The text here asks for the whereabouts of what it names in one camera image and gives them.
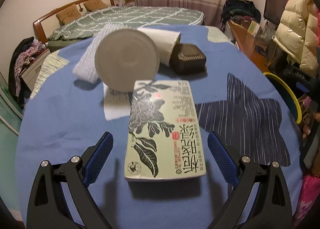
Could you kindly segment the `wooden desk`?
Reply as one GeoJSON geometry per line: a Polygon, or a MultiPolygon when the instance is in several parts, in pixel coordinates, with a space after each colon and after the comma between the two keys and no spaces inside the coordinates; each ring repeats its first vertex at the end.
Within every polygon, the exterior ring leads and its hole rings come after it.
{"type": "Polygon", "coordinates": [[[270,72],[267,68],[267,58],[255,50],[258,40],[247,32],[241,25],[229,20],[226,29],[231,33],[231,40],[262,72],[270,72]]]}

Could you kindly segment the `cream puffer jacket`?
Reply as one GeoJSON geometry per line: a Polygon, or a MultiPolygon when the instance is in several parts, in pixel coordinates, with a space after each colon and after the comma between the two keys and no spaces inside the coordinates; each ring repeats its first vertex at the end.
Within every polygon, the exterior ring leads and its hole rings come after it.
{"type": "Polygon", "coordinates": [[[318,10],[313,0],[289,0],[273,38],[306,74],[318,72],[318,10]]]}

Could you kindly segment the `brown pillow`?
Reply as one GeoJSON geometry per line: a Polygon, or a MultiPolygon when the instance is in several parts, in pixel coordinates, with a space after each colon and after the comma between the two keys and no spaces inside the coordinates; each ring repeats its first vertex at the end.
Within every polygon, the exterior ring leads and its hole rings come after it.
{"type": "Polygon", "coordinates": [[[74,20],[82,17],[82,14],[78,11],[75,4],[68,6],[67,8],[56,13],[56,17],[61,25],[69,24],[74,20]]]}
{"type": "Polygon", "coordinates": [[[89,12],[108,8],[108,5],[102,0],[88,0],[85,1],[83,5],[89,12]]]}

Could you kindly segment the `left brown pillow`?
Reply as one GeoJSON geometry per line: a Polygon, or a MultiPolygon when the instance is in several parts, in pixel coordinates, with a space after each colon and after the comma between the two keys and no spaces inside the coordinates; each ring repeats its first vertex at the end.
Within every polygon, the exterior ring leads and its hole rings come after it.
{"type": "Polygon", "coordinates": [[[68,6],[67,8],[56,13],[56,17],[61,25],[69,24],[74,20],[82,17],[82,14],[78,11],[75,4],[68,6]]]}

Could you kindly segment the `white bedside cabinet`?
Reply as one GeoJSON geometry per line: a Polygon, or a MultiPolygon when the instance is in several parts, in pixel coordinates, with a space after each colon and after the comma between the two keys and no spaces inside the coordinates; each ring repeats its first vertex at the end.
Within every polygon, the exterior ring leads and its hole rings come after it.
{"type": "Polygon", "coordinates": [[[36,79],[39,75],[40,69],[44,63],[44,59],[50,54],[48,48],[39,53],[35,59],[22,71],[22,79],[29,88],[33,91],[36,79]]]}

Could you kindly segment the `white paper cup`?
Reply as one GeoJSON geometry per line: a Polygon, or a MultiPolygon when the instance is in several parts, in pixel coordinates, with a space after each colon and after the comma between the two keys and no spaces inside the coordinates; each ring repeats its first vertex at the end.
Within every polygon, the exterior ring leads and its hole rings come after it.
{"type": "Polygon", "coordinates": [[[145,33],[155,43],[160,63],[170,66],[170,58],[176,44],[180,44],[181,32],[155,29],[155,28],[141,28],[137,29],[145,33]]]}

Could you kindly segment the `dark clothes pile on desk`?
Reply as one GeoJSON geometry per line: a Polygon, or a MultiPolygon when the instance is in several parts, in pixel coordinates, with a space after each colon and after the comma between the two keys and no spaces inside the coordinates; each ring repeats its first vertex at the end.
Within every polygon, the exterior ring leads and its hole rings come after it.
{"type": "Polygon", "coordinates": [[[226,24],[233,16],[249,16],[256,22],[261,22],[261,13],[252,1],[248,0],[227,0],[221,13],[221,22],[226,24]]]}

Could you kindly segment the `clothes pile on cabinet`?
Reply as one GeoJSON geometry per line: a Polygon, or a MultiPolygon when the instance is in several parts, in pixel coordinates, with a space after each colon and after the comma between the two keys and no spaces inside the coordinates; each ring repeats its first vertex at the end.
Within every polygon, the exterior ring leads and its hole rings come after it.
{"type": "Polygon", "coordinates": [[[42,42],[35,41],[34,37],[23,39],[13,52],[9,66],[8,89],[9,93],[20,106],[24,103],[24,91],[21,72],[27,62],[34,59],[34,55],[43,50],[42,42]]]}

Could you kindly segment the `yellow rimmed trash bin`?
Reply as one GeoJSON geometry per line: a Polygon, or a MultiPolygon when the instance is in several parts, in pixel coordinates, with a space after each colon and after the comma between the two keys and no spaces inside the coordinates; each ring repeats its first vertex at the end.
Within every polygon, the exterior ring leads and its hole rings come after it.
{"type": "Polygon", "coordinates": [[[263,75],[270,81],[278,91],[281,98],[289,108],[291,115],[294,117],[296,124],[302,121],[302,110],[299,101],[290,87],[278,76],[270,72],[263,72],[263,75]]]}

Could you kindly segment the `black plastic food container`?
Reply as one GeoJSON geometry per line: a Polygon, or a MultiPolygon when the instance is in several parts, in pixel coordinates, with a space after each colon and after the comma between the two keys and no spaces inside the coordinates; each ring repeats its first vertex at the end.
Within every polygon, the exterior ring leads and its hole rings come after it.
{"type": "Polygon", "coordinates": [[[206,71],[207,58],[198,46],[191,43],[179,43],[174,46],[169,66],[173,71],[186,76],[206,71]]]}

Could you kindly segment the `green tea carton box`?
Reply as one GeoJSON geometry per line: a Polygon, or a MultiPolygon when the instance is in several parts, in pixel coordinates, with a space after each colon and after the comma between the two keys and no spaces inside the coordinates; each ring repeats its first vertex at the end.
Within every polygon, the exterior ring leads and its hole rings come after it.
{"type": "Polygon", "coordinates": [[[136,81],[124,164],[128,181],[173,181],[206,174],[201,131],[186,80],[136,81]]]}

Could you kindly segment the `white round paper bowl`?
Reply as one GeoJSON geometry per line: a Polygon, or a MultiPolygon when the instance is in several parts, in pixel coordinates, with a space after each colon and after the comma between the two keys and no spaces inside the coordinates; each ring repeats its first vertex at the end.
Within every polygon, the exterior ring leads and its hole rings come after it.
{"type": "Polygon", "coordinates": [[[120,29],[104,37],[95,53],[98,77],[109,88],[131,92],[137,80],[152,80],[159,69],[153,40],[135,29],[120,29]]]}

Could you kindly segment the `wooden bed with headboard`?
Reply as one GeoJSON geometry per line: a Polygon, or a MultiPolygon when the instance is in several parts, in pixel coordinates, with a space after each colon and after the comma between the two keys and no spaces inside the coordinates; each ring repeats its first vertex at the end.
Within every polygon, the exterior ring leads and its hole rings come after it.
{"type": "Polygon", "coordinates": [[[203,25],[204,13],[176,7],[120,6],[114,0],[78,0],[57,8],[34,23],[42,43],[92,37],[105,24],[139,28],[153,25],[203,25]]]}

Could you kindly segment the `blue patterned table cloth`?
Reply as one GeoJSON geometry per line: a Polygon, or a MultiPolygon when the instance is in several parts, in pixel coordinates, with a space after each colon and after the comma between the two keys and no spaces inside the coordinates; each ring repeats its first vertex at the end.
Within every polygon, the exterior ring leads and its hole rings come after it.
{"type": "MultiPolygon", "coordinates": [[[[214,131],[227,143],[262,164],[277,161],[284,173],[292,209],[302,187],[299,128],[272,83],[229,42],[208,40],[207,28],[171,25],[182,41],[193,43],[207,58],[207,71],[188,76],[201,138],[214,131]]],[[[205,228],[219,212],[231,187],[209,149],[204,147],[207,173],[176,182],[133,182],[124,178],[128,129],[151,138],[157,147],[170,144],[180,130],[161,112],[166,103],[138,102],[131,95],[78,80],[73,68],[91,43],[86,39],[46,58],[40,89],[26,105],[16,152],[20,212],[27,219],[31,186],[43,160],[63,163],[79,155],[108,131],[114,146],[96,183],[89,186],[97,205],[115,228],[205,228]]]]}

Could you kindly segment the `right brown pillow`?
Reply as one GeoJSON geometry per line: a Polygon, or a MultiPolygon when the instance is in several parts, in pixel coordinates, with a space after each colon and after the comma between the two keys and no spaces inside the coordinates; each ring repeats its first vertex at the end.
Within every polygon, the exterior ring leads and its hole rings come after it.
{"type": "Polygon", "coordinates": [[[85,1],[83,5],[89,12],[108,8],[108,5],[102,0],[88,0],[85,1]]]}

